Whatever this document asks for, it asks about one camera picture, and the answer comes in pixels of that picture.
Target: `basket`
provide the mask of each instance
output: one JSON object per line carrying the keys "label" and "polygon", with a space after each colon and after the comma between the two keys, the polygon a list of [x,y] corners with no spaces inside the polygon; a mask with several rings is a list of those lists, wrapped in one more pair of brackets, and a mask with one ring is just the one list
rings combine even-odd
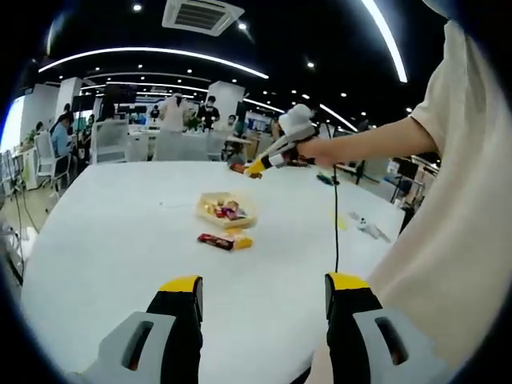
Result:
{"label": "basket", "polygon": [[[247,217],[233,221],[228,218],[217,218],[215,215],[209,213],[206,208],[217,203],[219,200],[224,202],[235,200],[240,205],[240,208],[246,212]],[[256,225],[258,219],[254,204],[248,198],[231,192],[210,192],[201,194],[198,204],[196,205],[196,214],[225,230],[229,228],[249,228]]]}

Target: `ceiling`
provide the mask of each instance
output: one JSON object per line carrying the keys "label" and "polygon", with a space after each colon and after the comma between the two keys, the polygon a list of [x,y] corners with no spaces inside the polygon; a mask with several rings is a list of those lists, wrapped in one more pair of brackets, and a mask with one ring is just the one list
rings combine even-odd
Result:
{"label": "ceiling", "polygon": [[[50,55],[43,64],[90,50],[149,46],[208,54],[269,78],[176,54],[121,52],[65,62],[40,73],[39,81],[120,72],[188,75],[211,82],[236,79],[250,92],[249,98],[282,110],[304,101],[301,95],[308,94],[309,104],[322,103],[354,125],[365,118],[380,125],[405,117],[406,108],[422,100],[430,74],[442,58],[445,20],[421,0],[375,0],[397,43],[408,83],[399,81],[386,43],[362,0],[230,0],[245,10],[240,21],[247,30],[233,24],[219,37],[163,28],[166,0],[139,3],[142,11],[136,13],[131,0],[80,2],[67,11],[62,28],[54,28]],[[313,69],[308,62],[314,63]],[[207,82],[181,76],[144,77],[144,82],[175,84],[181,79],[182,85],[208,88]],[[103,84],[106,78],[91,80]],[[111,78],[142,81],[139,74]],[[335,120],[322,111],[320,118]]]}

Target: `person in white shirt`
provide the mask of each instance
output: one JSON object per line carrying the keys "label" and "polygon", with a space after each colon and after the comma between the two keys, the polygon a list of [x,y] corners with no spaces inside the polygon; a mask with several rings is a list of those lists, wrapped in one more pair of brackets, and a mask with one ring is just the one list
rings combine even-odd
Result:
{"label": "person in white shirt", "polygon": [[163,121],[160,131],[183,132],[184,118],[188,113],[188,103],[181,94],[174,94],[160,106],[160,119]]}
{"label": "person in white shirt", "polygon": [[221,132],[233,132],[234,124],[236,123],[236,121],[237,117],[234,114],[230,114],[230,116],[227,118],[227,122],[220,124],[217,130]]}
{"label": "person in white shirt", "polygon": [[[453,21],[445,35],[444,59],[409,117],[305,142],[298,151],[324,166],[440,153],[442,166],[422,207],[368,283],[382,305],[405,313],[456,371],[480,347],[510,288],[512,114],[474,40]],[[325,343],[308,382],[332,382]]]}

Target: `black cable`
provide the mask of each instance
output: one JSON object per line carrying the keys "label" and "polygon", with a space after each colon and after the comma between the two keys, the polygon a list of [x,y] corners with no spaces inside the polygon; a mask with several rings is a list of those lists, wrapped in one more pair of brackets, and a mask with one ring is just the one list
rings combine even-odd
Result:
{"label": "black cable", "polygon": [[23,187],[26,187],[26,184],[22,186],[23,205],[25,206],[26,215],[29,217],[29,220],[32,223],[32,226],[34,227],[35,231],[39,234],[39,229],[34,224],[34,220],[32,219],[32,215],[30,215],[29,208],[28,206],[26,206],[25,189]]}
{"label": "black cable", "polygon": [[[329,126],[326,124],[327,133],[329,135],[329,140],[332,140],[332,134],[330,134]],[[338,240],[338,176],[336,174],[336,164],[333,164],[334,171],[334,236],[336,241],[336,268],[334,272],[338,272],[338,264],[339,264],[339,240]]]}
{"label": "black cable", "polygon": [[[13,174],[10,170],[9,160],[12,160],[12,159],[7,159],[7,164],[2,164],[2,166],[6,166],[9,171],[10,185],[12,187],[12,185],[14,184],[14,178],[13,178]],[[19,236],[18,244],[19,244],[19,253],[20,253],[20,256],[22,259],[22,280],[23,280],[23,275],[25,274],[25,259],[23,258],[23,246],[22,246],[22,212],[19,209],[18,195],[16,194],[15,187],[13,188],[13,194],[14,194],[14,199],[16,200],[16,208],[18,209],[18,221],[19,221],[19,234],[15,234],[14,236]]]}

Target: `hand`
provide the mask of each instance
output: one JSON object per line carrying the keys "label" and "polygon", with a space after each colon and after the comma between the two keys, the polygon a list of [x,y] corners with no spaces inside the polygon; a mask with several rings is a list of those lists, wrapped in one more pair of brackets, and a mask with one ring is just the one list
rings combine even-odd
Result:
{"label": "hand", "polygon": [[297,151],[304,158],[313,158],[317,166],[331,168],[337,162],[331,143],[331,140],[313,138],[297,144]]}

